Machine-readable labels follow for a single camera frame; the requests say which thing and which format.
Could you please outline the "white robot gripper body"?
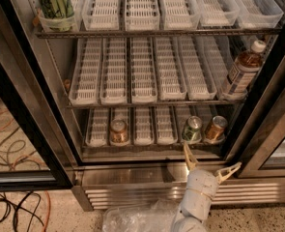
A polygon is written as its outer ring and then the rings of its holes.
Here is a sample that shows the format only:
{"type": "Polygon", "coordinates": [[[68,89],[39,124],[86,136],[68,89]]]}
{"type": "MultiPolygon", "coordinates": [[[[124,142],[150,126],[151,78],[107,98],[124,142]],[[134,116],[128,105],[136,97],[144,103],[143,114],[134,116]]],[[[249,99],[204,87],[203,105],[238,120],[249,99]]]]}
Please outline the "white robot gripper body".
{"type": "Polygon", "coordinates": [[[202,170],[194,169],[188,173],[187,176],[187,189],[193,189],[213,199],[218,190],[219,183],[213,173],[202,170]]]}

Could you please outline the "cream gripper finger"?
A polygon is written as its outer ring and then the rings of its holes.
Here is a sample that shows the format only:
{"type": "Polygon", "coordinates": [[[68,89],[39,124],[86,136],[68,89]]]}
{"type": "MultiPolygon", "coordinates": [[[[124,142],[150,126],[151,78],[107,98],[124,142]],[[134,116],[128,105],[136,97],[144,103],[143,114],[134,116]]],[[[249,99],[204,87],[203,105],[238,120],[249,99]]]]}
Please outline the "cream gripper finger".
{"type": "Polygon", "coordinates": [[[197,158],[192,154],[188,144],[184,143],[185,163],[189,171],[192,171],[198,164],[197,158]]]}
{"type": "Polygon", "coordinates": [[[227,179],[229,179],[235,172],[237,172],[241,168],[242,164],[240,162],[237,162],[229,167],[224,167],[221,169],[218,169],[215,172],[215,177],[217,179],[217,182],[219,184],[225,182],[227,179]]]}

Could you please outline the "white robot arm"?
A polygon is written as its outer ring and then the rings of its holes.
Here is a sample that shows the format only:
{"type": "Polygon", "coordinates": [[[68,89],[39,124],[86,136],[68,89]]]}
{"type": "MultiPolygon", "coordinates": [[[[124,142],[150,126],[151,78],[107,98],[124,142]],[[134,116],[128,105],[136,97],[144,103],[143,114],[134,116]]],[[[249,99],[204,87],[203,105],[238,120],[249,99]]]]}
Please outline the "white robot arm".
{"type": "Polygon", "coordinates": [[[171,223],[170,232],[207,232],[207,220],[219,185],[241,168],[241,163],[221,168],[214,174],[199,169],[197,158],[184,143],[185,163],[188,169],[185,194],[171,223]]]}

